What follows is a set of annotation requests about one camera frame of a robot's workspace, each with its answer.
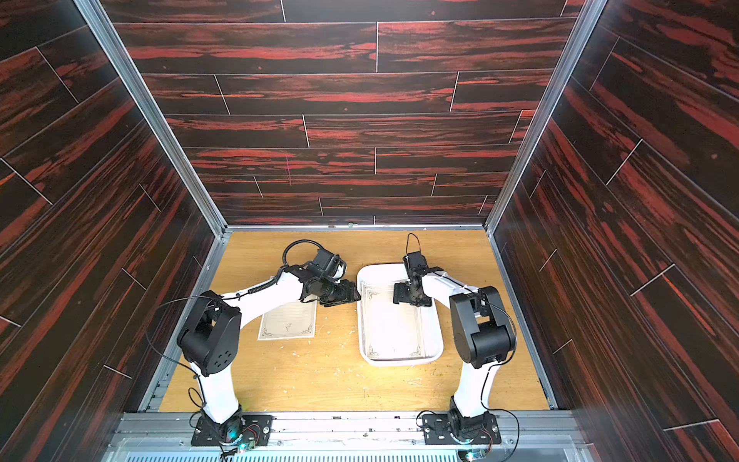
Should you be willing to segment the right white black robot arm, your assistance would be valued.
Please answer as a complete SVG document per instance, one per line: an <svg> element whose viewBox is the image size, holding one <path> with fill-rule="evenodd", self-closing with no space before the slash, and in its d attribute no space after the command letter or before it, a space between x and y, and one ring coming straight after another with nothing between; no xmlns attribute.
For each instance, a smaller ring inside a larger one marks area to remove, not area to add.
<svg viewBox="0 0 739 462"><path fill-rule="evenodd" d="M492 286L470 286L441 269L415 273L394 286L395 304L427 307L433 300L448 306L454 346L464 362L446 413L448 432L462 444L471 443L495 431L490 394L498 370L515 355L517 329Z"/></svg>

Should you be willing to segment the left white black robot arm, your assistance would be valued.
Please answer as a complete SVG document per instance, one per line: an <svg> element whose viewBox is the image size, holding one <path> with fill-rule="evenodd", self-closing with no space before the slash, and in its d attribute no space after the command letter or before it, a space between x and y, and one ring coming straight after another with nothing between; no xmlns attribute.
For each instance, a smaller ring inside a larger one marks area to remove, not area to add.
<svg viewBox="0 0 739 462"><path fill-rule="evenodd" d="M207 291L198 296L177 345L196 374L204 429L223 446L235 446L246 432L231 373L243 327L295 301L331 307L359 300L354 282L315 275L296 266L283 268L252 288L225 295Z"/></svg>

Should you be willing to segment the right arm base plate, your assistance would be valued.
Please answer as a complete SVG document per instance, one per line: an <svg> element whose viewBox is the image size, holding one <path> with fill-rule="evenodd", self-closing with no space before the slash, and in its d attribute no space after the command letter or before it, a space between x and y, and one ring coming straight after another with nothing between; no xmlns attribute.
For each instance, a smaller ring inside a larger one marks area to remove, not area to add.
<svg viewBox="0 0 739 462"><path fill-rule="evenodd" d="M500 445L502 437L496 417L485 412L473 418L455 413L422 411L416 425L427 445Z"/></svg>

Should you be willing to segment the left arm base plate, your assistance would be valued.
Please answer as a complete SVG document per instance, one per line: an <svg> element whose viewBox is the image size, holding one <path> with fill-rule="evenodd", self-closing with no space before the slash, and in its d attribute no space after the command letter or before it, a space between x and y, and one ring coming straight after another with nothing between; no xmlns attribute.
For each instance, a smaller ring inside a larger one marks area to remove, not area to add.
<svg viewBox="0 0 739 462"><path fill-rule="evenodd" d="M194 428L193 447L242 448L252 450L269 444L273 429L273 415L240 414L225 423L215 423L202 414Z"/></svg>

